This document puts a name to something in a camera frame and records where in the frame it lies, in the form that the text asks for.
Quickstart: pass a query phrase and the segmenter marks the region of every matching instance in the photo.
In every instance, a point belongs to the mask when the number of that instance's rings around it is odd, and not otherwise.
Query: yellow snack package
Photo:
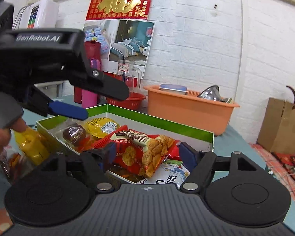
[[[107,117],[89,120],[84,125],[86,131],[97,138],[104,138],[119,127],[117,122]]]
[[[35,164],[39,165],[46,160],[50,153],[41,142],[41,136],[35,130],[27,127],[26,131],[14,132],[15,141],[21,151]]]

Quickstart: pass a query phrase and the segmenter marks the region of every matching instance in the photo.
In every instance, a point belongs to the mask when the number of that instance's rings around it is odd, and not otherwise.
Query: glass pitcher
[[[141,86],[142,71],[134,66],[134,61],[121,59],[118,61],[118,72],[116,78],[126,83],[130,92],[138,92]],[[136,88],[134,88],[134,78],[138,77]]]

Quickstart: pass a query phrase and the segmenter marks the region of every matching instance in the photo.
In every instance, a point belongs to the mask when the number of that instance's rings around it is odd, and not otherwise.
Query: blue tablecloth
[[[75,104],[73,102],[73,96],[64,96],[60,99],[63,102]],[[23,119],[27,125],[35,124],[36,121],[43,119],[42,116],[33,112],[24,110]],[[17,148],[14,137],[12,137],[10,145]],[[252,159],[260,167],[265,168],[266,164],[264,160],[245,142],[245,140],[234,130],[231,126],[228,126],[226,131],[215,137],[214,151],[218,156],[230,156],[233,151],[240,151],[247,157]],[[217,172],[214,176],[214,180],[227,176],[227,172]],[[0,174],[0,208],[4,207],[3,198],[6,190],[9,188],[9,183],[6,181],[3,175]],[[295,202],[292,201],[290,209],[286,215],[284,223],[295,231]]]

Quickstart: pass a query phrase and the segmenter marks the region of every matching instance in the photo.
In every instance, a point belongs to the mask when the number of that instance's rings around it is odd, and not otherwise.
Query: bed picture
[[[154,22],[137,20],[120,20],[117,33],[110,47],[109,61],[120,59],[134,61],[136,65],[145,66],[152,39]]]
[[[86,21],[84,24],[84,41],[101,43],[101,60],[108,60],[110,44],[117,26],[118,21],[116,20],[94,20]]]

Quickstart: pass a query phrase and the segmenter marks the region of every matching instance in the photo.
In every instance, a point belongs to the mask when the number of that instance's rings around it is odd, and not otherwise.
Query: blue lid
[[[187,87],[175,84],[161,84],[160,88],[187,91]]]

